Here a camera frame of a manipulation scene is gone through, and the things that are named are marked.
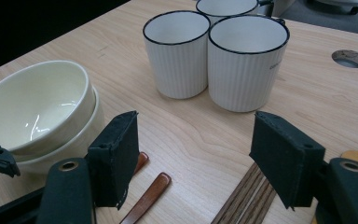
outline wooden table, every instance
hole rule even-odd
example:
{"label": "wooden table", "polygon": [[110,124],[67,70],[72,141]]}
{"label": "wooden table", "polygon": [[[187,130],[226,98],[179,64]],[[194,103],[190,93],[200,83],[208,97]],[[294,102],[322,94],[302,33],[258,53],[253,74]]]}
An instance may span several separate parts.
{"label": "wooden table", "polygon": [[[98,208],[99,223],[118,223],[160,172],[172,177],[144,223],[210,223],[250,165],[255,115],[215,105],[208,91],[187,100],[157,92],[142,28],[159,13],[195,9],[191,0],[132,0],[0,67],[0,80],[31,64],[82,64],[100,93],[105,121],[139,112],[140,150],[150,162],[130,184],[127,201]],[[286,22],[291,32],[278,79],[260,110],[277,114],[327,148],[325,160],[358,150],[358,68],[335,63],[338,49],[358,51],[358,35]],[[42,187],[44,176],[0,175],[0,205]],[[310,223],[311,208],[286,210],[276,197],[265,223]]]}

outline stacked bowl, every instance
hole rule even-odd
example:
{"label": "stacked bowl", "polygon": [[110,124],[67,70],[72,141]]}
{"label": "stacked bowl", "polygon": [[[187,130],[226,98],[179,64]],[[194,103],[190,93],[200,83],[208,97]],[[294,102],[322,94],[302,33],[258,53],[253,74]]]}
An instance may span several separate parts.
{"label": "stacked bowl", "polygon": [[103,127],[98,92],[77,63],[38,63],[0,81],[0,145],[22,172],[84,157]]}

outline mug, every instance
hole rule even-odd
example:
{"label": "mug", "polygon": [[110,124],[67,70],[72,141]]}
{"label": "mug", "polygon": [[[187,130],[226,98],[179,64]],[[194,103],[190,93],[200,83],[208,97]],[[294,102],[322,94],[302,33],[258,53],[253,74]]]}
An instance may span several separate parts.
{"label": "mug", "polygon": [[273,0],[199,0],[196,9],[208,16],[211,24],[214,24],[225,17],[257,14],[258,8],[262,6],[267,6],[265,16],[271,17]]}
{"label": "mug", "polygon": [[157,15],[143,29],[157,89],[174,99],[185,99],[208,85],[207,44],[211,22],[196,11]]}
{"label": "mug", "polygon": [[258,15],[228,17],[209,33],[208,82],[213,101],[235,112],[264,105],[290,37],[282,21]]}

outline gray floor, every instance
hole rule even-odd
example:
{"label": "gray floor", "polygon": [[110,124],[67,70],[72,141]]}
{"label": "gray floor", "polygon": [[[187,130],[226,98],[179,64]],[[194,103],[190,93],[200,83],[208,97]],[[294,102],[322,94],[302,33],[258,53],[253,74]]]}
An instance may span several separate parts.
{"label": "gray floor", "polygon": [[358,34],[358,13],[350,15],[351,7],[337,7],[317,1],[296,0],[281,18],[329,27]]}

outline bowl rim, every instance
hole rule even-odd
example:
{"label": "bowl rim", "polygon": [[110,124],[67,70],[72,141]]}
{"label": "bowl rim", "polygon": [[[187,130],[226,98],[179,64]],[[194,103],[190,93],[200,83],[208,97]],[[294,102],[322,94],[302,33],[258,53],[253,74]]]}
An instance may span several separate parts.
{"label": "bowl rim", "polygon": [[44,159],[47,159],[50,156],[54,156],[55,154],[63,151],[63,149],[66,148],[68,145],[74,143],[75,140],[77,140],[80,137],[80,135],[83,134],[83,132],[85,132],[88,129],[88,127],[92,124],[92,122],[95,120],[96,116],[98,115],[99,110],[102,109],[101,108],[101,101],[100,101],[99,93],[97,92],[95,87],[92,87],[92,90],[94,91],[94,95],[95,95],[95,107],[94,107],[94,110],[92,112],[91,117],[89,118],[89,121],[80,130],[79,133],[77,133],[73,138],[71,138],[70,141],[66,142],[63,146],[61,146],[61,147],[59,147],[57,149],[54,149],[53,151],[49,152],[46,155],[43,155],[43,156],[40,156],[40,157],[37,157],[37,158],[33,158],[33,159],[30,159],[30,160],[27,160],[27,161],[18,161],[16,163],[18,165],[27,165],[27,164],[31,164],[31,163],[34,163],[34,162],[42,161]]}
{"label": "bowl rim", "polygon": [[81,96],[79,98],[79,102],[77,103],[77,105],[71,110],[71,112],[61,122],[59,122],[58,124],[56,124],[55,126],[50,128],[49,131],[43,133],[40,136],[37,136],[36,138],[34,138],[31,141],[27,141],[25,143],[22,143],[20,145],[15,146],[15,147],[6,148],[10,152],[15,152],[15,151],[20,150],[21,148],[25,148],[25,147],[28,147],[28,146],[30,146],[32,144],[41,142],[43,138],[45,138],[46,136],[49,136],[50,134],[54,133],[54,131],[60,129],[65,124],[65,121],[72,114],[74,114],[74,112],[79,108],[80,102],[84,101],[84,98],[86,97],[86,94],[88,93],[88,89],[89,89],[89,86],[90,86],[90,78],[89,78],[89,74],[87,73],[86,69],[82,65],[80,65],[79,63],[72,62],[72,61],[66,61],[66,60],[45,61],[45,62],[42,62],[42,63],[36,63],[36,64],[32,64],[30,66],[24,67],[21,70],[19,70],[19,71],[15,72],[15,73],[9,75],[8,77],[5,77],[2,80],[0,80],[0,85],[2,85],[4,82],[10,81],[13,78],[16,78],[17,76],[19,76],[20,74],[23,74],[27,70],[35,69],[38,66],[49,65],[49,64],[52,64],[52,63],[71,64],[72,66],[77,67],[78,69],[80,69],[80,71],[81,71],[81,73],[83,75],[83,78],[85,78],[85,88],[84,88],[84,90],[83,90],[83,92],[82,92],[82,94],[81,94]]}

